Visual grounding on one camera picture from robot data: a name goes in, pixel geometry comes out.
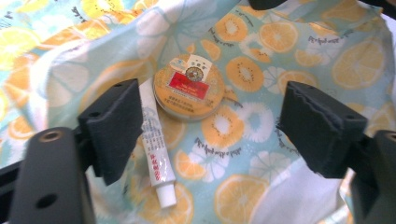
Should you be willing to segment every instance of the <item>round container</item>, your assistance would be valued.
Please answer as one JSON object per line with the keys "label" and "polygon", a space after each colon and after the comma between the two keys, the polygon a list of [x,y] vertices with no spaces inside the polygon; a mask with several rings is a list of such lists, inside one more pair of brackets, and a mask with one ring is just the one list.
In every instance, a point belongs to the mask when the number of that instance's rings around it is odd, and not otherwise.
{"label": "round container", "polygon": [[158,104],[184,120],[203,119],[216,111],[225,89],[219,69],[193,54],[173,59],[155,75],[153,85]]}

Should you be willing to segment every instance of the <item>tablecloth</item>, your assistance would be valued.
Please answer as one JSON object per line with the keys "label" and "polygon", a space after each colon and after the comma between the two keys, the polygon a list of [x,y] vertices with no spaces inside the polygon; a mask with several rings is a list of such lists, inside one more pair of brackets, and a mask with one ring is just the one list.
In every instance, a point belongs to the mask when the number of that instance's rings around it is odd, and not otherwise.
{"label": "tablecloth", "polygon": [[312,174],[276,128],[288,80],[320,88],[396,130],[392,39],[380,8],[354,0],[73,0],[0,4],[0,167],[27,140],[76,116],[108,87],[148,77],[181,53],[213,62],[226,84],[206,119],[159,107],[177,206],[161,210],[136,144],[122,179],[88,172],[98,223],[347,223],[347,181]]}

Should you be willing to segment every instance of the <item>orange lid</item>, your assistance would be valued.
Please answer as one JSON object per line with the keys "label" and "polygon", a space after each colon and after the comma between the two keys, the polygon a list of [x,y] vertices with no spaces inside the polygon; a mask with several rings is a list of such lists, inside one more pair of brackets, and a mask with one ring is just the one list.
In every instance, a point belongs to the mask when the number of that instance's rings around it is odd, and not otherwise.
{"label": "orange lid", "polygon": [[225,89],[219,69],[193,54],[173,59],[155,75],[153,85],[159,105],[169,114],[187,120],[213,113]]}

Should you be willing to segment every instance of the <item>red label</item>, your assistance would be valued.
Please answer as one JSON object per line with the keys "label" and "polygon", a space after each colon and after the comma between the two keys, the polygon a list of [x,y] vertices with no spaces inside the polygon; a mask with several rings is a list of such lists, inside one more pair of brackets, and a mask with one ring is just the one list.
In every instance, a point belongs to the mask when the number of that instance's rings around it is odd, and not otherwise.
{"label": "red label", "polygon": [[179,72],[175,72],[169,86],[201,100],[205,99],[207,90],[209,89],[209,85],[204,82],[191,81]]}

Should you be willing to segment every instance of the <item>round tin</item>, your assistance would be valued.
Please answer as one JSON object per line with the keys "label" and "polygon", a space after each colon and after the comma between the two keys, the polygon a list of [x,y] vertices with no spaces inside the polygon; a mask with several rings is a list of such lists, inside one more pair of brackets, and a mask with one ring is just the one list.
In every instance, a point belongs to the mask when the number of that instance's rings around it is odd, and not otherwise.
{"label": "round tin", "polygon": [[184,120],[203,119],[216,111],[225,89],[219,69],[193,54],[173,59],[154,76],[153,85],[158,104]]}

